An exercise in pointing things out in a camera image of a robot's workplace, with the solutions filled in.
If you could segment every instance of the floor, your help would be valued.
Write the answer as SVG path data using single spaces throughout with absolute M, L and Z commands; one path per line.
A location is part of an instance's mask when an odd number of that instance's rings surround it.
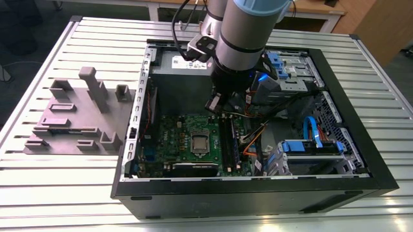
M 30 28 L 37 41 L 37 51 L 26 56 L 14 56 L 0 44 L 0 64 L 2 65 L 17 61 L 42 62 L 72 15 L 135 20 L 149 19 L 149 14 L 144 7 L 65 2 L 63 10 L 56 12 L 51 1 L 36 0 L 36 4 L 44 21 L 41 25 Z M 4 9 L 6 7 L 4 2 L 0 1 L 0 11 Z M 173 10 L 163 10 L 159 13 L 161 21 L 171 21 Z M 183 21 L 187 15 L 188 12 L 183 12 Z M 203 18 L 203 15 L 195 14 L 192 21 L 196 21 L 198 18 Z M 38 68 L 40 64 L 37 63 L 18 63 L 5 68 L 14 81 L 9 84 L 0 82 L 0 128 L 14 109 Z M 413 78 L 413 58 L 406 58 L 399 53 L 393 62 L 385 67 L 385 71 L 406 99 L 413 103 L 413 82 L 410 81 L 410 78 Z

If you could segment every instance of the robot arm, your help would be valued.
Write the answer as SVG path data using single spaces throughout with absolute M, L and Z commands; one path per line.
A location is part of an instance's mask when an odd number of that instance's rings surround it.
M 208 1 L 202 34 L 188 43 L 184 58 L 202 62 L 214 58 L 211 80 L 216 95 L 206 105 L 210 111 L 219 112 L 230 95 L 250 87 L 256 72 L 276 79 L 263 49 L 290 3 L 291 0 Z

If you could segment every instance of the motherboard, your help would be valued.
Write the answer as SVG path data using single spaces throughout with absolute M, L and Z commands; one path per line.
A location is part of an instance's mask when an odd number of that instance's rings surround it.
M 165 170 L 177 163 L 216 165 L 216 176 L 251 176 L 248 161 L 238 161 L 238 168 L 232 170 L 224 166 L 219 120 L 216 116 L 161 116 L 156 147 L 145 147 L 143 151 L 147 177 L 164 177 Z M 244 122 L 236 116 L 231 122 L 239 140 L 244 135 Z

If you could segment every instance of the power supply label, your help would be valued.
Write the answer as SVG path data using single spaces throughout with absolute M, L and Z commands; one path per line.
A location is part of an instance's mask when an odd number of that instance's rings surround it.
M 186 61 L 181 56 L 173 56 L 172 69 L 207 69 L 207 64 L 199 61 Z

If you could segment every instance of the metal slotted surface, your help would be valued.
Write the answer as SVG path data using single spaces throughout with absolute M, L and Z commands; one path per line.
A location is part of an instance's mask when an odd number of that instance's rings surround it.
M 198 26 L 176 32 L 190 40 Z M 0 133 L 0 228 L 77 231 L 374 231 L 413 226 L 413 121 L 410 106 L 375 66 L 363 45 L 346 35 L 272 32 L 268 45 L 323 51 L 399 189 L 308 215 L 137 221 L 109 198 L 116 156 L 25 155 L 21 150 L 46 107 L 53 79 L 84 87 L 77 71 L 93 66 L 107 88 L 135 89 L 147 39 L 171 39 L 169 23 L 83 18 L 71 22 Z

